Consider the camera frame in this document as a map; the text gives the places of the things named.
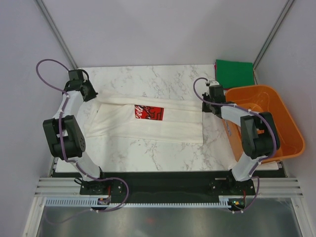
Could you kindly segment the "white coca-cola t-shirt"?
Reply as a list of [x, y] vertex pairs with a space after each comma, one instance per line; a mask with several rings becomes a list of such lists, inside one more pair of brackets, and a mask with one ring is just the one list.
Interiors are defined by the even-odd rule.
[[84, 125], [87, 137], [111, 136], [203, 144], [201, 104], [102, 90]]

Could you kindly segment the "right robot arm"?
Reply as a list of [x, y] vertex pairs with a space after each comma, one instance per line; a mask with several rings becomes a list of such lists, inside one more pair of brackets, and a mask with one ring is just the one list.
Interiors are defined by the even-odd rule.
[[240, 127], [243, 153], [231, 170], [233, 178], [226, 182], [227, 191], [238, 194], [244, 188], [243, 181], [249, 180], [257, 166], [274, 156], [280, 147], [273, 116], [270, 112], [254, 112], [237, 104], [213, 102], [207, 93], [202, 96], [204, 112], [212, 112]]

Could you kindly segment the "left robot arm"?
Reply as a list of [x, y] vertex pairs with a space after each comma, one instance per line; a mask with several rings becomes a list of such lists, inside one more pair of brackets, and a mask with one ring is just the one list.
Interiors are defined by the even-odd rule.
[[102, 169], [87, 154], [85, 137], [76, 119], [81, 105], [96, 96], [89, 80], [67, 82], [58, 111], [42, 125], [52, 156], [71, 164], [84, 181], [92, 181], [93, 191], [104, 194], [108, 181], [101, 178]]

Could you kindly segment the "folded green t-shirt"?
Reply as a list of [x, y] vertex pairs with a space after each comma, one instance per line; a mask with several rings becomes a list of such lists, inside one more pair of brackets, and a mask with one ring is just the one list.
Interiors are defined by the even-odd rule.
[[224, 89], [255, 84], [252, 63], [219, 59], [216, 62], [217, 80]]

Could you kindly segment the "folded red t-shirt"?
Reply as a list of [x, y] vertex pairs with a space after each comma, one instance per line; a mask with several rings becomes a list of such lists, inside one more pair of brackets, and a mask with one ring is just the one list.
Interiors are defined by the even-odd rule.
[[213, 85], [219, 85], [218, 80], [217, 80], [217, 62], [214, 64], [214, 83]]

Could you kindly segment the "orange plastic basket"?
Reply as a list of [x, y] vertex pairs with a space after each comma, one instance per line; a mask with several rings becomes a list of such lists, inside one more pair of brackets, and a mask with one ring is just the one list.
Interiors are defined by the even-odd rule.
[[253, 85], [229, 89], [226, 101], [256, 112], [270, 112], [273, 116], [280, 148], [273, 158], [262, 163], [282, 161], [301, 155], [305, 150], [304, 138], [280, 95], [270, 86]]

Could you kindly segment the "left aluminium frame post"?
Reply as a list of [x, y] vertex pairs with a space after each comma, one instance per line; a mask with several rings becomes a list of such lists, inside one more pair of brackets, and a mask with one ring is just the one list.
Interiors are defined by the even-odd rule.
[[36, 6], [38, 7], [41, 15], [45, 19], [49, 29], [53, 33], [55, 39], [57, 40], [58, 45], [60, 46], [63, 54], [65, 55], [68, 63], [70, 64], [72, 69], [77, 69], [78, 64], [76, 63], [74, 57], [72, 56], [65, 40], [63, 39], [52, 15], [50, 14], [48, 7], [45, 5], [43, 0], [34, 0]]

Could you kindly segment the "aluminium frame post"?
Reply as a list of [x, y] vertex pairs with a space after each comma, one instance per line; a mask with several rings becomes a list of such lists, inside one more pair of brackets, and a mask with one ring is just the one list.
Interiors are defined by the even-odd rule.
[[45, 19], [49, 29], [53, 33], [55, 39], [57, 40], [58, 45], [60, 46], [63, 54], [65, 55], [68, 63], [70, 64], [72, 69], [77, 69], [78, 64], [76, 63], [74, 57], [72, 56], [65, 40], [63, 39], [52, 15], [50, 14], [48, 7], [45, 5], [43, 0], [34, 0], [36, 6], [38, 7], [41, 15]]
[[283, 22], [285, 21], [288, 13], [292, 9], [295, 2], [296, 2], [296, 0], [287, 0], [286, 1], [280, 14], [278, 15], [276, 21], [274, 22], [267, 38], [265, 39], [258, 55], [256, 56], [256, 58], [253, 62], [253, 70], [256, 70], [257, 67], [259, 66], [260, 62], [262, 61], [263, 57], [265, 56], [266, 52], [268, 51], [272, 41], [274, 40], [276, 34], [278, 33], [279, 29], [281, 28]]

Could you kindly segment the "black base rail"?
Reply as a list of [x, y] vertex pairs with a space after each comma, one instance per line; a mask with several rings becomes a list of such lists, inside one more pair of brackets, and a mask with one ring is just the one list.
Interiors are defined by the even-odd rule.
[[229, 171], [103, 173], [103, 182], [75, 178], [81, 195], [109, 195], [116, 203], [216, 202], [219, 196], [252, 196], [253, 181], [234, 181]]

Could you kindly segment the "right aluminium frame post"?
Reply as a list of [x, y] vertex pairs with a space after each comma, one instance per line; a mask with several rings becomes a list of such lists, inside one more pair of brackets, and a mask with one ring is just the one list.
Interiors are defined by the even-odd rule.
[[260, 62], [262, 61], [263, 57], [265, 56], [266, 52], [268, 51], [272, 41], [274, 40], [276, 34], [278, 33], [279, 29], [281, 28], [283, 22], [285, 21], [288, 13], [292, 9], [295, 2], [296, 2], [296, 0], [287, 0], [286, 1], [280, 14], [278, 15], [276, 21], [274, 22], [267, 38], [265, 39], [258, 55], [256, 56], [256, 58], [253, 62], [253, 70], [256, 70], [257, 67], [259, 66]]

